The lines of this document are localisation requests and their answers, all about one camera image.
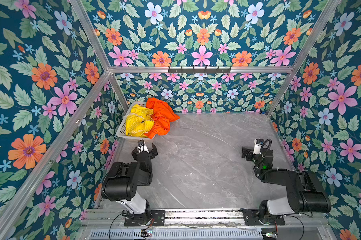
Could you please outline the orange shorts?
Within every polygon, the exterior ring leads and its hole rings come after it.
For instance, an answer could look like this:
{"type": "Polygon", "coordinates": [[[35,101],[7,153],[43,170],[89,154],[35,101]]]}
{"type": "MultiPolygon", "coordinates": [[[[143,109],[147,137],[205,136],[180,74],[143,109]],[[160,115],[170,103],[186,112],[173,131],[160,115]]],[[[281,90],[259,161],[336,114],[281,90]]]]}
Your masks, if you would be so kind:
{"type": "Polygon", "coordinates": [[[148,133],[144,134],[150,139],[153,139],[156,135],[167,135],[170,131],[170,123],[179,120],[179,116],[174,113],[169,104],[162,100],[149,98],[146,107],[153,110],[151,118],[154,125],[148,133]]]}

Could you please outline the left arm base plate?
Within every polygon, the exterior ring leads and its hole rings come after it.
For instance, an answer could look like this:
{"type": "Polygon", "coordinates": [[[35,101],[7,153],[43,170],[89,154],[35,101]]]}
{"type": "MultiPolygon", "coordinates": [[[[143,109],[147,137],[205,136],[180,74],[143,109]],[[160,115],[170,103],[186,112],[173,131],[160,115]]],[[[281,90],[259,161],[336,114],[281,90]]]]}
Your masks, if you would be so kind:
{"type": "Polygon", "coordinates": [[[164,226],[165,210],[149,210],[143,214],[128,214],[125,217],[125,227],[164,226]]]}

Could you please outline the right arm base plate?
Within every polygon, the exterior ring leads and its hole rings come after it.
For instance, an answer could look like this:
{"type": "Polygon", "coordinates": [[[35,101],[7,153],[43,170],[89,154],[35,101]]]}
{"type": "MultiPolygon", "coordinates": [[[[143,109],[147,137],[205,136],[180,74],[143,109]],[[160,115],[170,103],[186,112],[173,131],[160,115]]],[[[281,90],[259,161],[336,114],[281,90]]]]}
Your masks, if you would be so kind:
{"type": "Polygon", "coordinates": [[[246,226],[284,226],[283,215],[271,215],[267,211],[255,209],[240,209],[246,226]]]}

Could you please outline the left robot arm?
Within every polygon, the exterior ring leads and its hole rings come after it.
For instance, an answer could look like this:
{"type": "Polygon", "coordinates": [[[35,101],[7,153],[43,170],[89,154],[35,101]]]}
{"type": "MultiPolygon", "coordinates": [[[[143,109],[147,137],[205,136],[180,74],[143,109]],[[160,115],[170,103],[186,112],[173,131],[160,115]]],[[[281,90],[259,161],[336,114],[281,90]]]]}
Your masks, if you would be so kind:
{"type": "Polygon", "coordinates": [[[131,152],[134,162],[113,163],[101,187],[102,198],[123,205],[127,211],[126,221],[141,226],[147,226],[152,221],[149,202],[137,191],[137,187],[150,186],[152,182],[151,160],[158,152],[154,144],[151,146],[150,150],[144,141],[139,141],[138,147],[131,152]]]}

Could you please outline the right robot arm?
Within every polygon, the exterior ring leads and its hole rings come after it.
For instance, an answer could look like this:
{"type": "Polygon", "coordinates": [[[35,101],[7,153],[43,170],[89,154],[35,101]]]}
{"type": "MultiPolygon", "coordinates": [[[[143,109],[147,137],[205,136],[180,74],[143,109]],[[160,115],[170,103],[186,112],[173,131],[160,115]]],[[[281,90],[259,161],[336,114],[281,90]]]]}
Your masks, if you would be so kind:
{"type": "Polygon", "coordinates": [[[255,151],[242,147],[241,157],[254,163],[254,175],[262,183],[282,186],[286,190],[285,197],[263,200],[256,212],[241,209],[248,225],[281,225],[286,215],[330,212],[329,197],[314,173],[274,168],[273,151],[269,148],[255,151]]]}

